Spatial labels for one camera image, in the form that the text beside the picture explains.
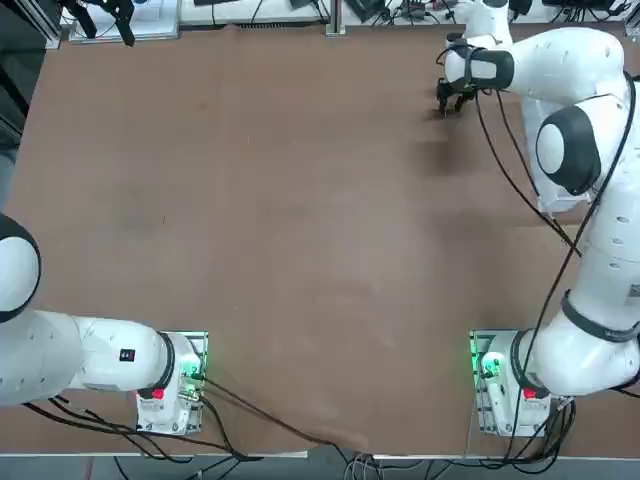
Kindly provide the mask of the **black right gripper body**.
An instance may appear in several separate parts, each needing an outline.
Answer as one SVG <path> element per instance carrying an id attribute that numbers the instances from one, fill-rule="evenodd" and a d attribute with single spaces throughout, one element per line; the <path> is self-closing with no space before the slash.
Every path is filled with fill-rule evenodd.
<path id="1" fill-rule="evenodd" d="M 467 100 L 473 99 L 476 93 L 473 89 L 467 87 L 454 87 L 452 83 L 444 77 L 437 80 L 436 99 L 448 100 L 452 96 L 459 96 Z"/>

